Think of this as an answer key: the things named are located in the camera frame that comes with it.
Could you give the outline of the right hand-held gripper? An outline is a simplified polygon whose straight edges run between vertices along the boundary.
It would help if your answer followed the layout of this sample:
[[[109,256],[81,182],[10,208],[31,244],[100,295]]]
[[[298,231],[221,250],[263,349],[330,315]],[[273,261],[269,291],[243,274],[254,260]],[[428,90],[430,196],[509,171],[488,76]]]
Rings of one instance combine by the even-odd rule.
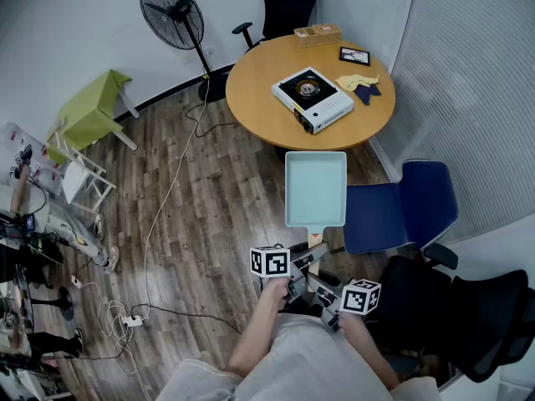
[[[318,275],[309,272],[307,284],[314,293],[313,304],[323,307],[322,323],[333,332],[339,329],[341,312],[366,316],[377,308],[380,299],[380,283],[360,279],[340,287],[340,279],[328,271],[319,271]]]

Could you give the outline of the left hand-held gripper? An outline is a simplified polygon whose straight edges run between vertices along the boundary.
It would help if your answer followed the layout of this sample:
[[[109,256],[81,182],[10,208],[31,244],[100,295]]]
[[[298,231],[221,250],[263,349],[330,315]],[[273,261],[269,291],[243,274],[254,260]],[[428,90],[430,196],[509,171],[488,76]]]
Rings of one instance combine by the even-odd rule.
[[[307,291],[306,276],[303,270],[318,273],[319,263],[329,252],[329,244],[321,242],[309,246],[301,242],[290,248],[281,244],[250,249],[250,271],[258,277],[260,290],[266,286],[269,278],[289,277],[286,303],[292,303]]]

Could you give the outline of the white induction cooker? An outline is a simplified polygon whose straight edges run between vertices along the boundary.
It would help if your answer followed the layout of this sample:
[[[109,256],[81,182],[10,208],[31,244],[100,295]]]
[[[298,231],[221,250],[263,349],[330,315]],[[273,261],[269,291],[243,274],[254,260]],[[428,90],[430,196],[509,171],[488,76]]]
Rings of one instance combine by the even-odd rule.
[[[274,84],[271,90],[311,135],[327,128],[354,108],[354,101],[313,67]]]

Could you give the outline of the person's left forearm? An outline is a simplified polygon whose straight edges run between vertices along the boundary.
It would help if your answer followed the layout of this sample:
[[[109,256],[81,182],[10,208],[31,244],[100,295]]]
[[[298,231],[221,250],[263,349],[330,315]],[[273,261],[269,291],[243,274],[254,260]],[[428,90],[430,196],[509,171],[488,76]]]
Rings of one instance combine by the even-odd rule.
[[[283,298],[266,290],[227,364],[227,371],[245,378],[268,354]]]

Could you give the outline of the person's right forearm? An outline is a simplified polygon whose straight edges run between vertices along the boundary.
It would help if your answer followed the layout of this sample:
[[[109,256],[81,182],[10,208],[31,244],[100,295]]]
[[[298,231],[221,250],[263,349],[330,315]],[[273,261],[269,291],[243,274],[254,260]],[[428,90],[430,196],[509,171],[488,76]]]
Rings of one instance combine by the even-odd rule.
[[[389,391],[400,385],[397,374],[375,345],[360,315],[341,312],[339,314],[339,326],[343,330],[347,341],[371,367]]]

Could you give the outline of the person's left hand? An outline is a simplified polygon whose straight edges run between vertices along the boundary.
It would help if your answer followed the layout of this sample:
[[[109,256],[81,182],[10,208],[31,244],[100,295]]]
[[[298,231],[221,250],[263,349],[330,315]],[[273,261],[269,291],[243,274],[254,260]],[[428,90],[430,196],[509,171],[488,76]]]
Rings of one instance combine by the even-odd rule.
[[[266,286],[262,290],[261,299],[272,300],[282,311],[286,303],[285,297],[288,295],[289,277],[273,277],[267,280]]]

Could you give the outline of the blue chair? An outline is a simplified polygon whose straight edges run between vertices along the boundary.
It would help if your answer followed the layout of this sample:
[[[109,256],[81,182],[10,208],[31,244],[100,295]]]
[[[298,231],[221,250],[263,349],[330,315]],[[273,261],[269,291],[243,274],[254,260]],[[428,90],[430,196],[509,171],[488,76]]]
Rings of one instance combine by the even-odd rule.
[[[344,245],[339,250],[364,254],[414,245],[432,266],[455,270],[458,256],[438,240],[457,218],[447,166],[439,161],[407,160],[398,182],[348,187]]]

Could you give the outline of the black mesh chair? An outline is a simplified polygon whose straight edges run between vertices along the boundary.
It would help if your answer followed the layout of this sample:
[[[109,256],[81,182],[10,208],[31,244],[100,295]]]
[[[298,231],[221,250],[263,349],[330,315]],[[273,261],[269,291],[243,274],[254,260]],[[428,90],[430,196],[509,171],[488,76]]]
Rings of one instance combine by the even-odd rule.
[[[524,270],[470,281],[393,256],[380,285],[367,317],[373,339],[435,355],[476,383],[520,361],[535,340],[535,290]]]

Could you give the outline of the round wooden table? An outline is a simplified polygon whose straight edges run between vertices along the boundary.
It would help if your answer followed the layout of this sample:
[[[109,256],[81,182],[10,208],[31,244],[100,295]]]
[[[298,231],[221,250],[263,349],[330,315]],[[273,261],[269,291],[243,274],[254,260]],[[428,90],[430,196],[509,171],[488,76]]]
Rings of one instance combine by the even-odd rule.
[[[382,63],[343,62],[339,49],[358,48],[348,41],[309,48],[298,46],[293,35],[268,40],[245,53],[229,73],[226,98],[236,120],[249,132],[272,145],[289,150],[345,150],[360,145],[380,132],[395,108],[395,87]],[[312,67],[330,81],[342,75],[360,74],[379,79],[380,96],[368,106],[348,92],[353,110],[316,135],[304,131],[289,110],[276,98],[271,86]]]

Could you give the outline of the navy blue cloth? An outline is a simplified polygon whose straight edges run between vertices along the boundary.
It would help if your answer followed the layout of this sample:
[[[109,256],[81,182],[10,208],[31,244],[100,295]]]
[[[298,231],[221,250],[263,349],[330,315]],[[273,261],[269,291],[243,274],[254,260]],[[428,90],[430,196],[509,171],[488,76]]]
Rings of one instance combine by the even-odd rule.
[[[369,106],[372,96],[381,96],[381,92],[379,88],[377,87],[377,84],[371,84],[369,86],[359,84],[355,88],[354,93],[360,99],[360,101],[366,106]]]

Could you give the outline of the wicker basket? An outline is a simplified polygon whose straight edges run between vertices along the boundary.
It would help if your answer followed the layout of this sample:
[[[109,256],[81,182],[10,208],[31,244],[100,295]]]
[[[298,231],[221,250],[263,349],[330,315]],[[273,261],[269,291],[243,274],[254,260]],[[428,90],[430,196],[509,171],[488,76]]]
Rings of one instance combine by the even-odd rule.
[[[294,35],[300,48],[339,43],[342,38],[341,28],[334,23],[315,24],[305,28],[296,28]]]

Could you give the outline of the white wooden rack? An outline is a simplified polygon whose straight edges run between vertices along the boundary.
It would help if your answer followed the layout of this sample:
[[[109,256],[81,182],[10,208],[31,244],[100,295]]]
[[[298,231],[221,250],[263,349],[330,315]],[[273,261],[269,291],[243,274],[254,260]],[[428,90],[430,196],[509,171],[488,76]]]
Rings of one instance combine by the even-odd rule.
[[[48,137],[48,153],[52,151],[66,160],[66,169],[62,179],[62,188],[67,203],[80,210],[98,215],[99,208],[108,196],[116,188],[116,185],[108,181],[104,175],[106,170],[90,160],[81,151],[76,150],[63,136],[66,127],[66,119],[56,121]],[[78,203],[76,196],[84,190],[89,193],[92,189],[96,194],[96,202],[85,206]]]

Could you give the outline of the green table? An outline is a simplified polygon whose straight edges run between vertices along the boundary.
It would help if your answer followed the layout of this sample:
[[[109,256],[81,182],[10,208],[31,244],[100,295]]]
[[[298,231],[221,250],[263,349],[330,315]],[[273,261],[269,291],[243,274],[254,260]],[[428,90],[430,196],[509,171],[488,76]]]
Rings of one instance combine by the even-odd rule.
[[[58,144],[68,144],[83,150],[95,141],[112,133],[132,150],[137,146],[122,132],[123,127],[115,121],[115,104],[122,99],[125,107],[135,116],[139,114],[124,93],[124,84],[131,77],[109,70],[81,89],[59,110],[56,120],[47,134],[47,156],[61,165],[66,161]]]

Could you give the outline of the clear plastic box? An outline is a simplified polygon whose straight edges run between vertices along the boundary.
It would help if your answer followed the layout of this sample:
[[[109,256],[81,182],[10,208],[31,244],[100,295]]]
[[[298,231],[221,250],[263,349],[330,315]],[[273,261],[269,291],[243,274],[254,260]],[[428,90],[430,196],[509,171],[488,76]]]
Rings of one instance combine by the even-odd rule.
[[[0,181],[11,180],[22,163],[30,167],[30,175],[41,187],[60,194],[64,171],[49,158],[47,147],[16,124],[0,123]]]

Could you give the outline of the black picture frame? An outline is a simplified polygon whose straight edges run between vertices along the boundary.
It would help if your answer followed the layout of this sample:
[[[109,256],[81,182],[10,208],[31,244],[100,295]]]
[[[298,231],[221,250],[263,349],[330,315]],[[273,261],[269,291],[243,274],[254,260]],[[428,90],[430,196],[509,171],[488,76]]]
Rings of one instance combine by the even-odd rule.
[[[339,50],[339,60],[370,66],[369,52],[354,48],[341,47]]]

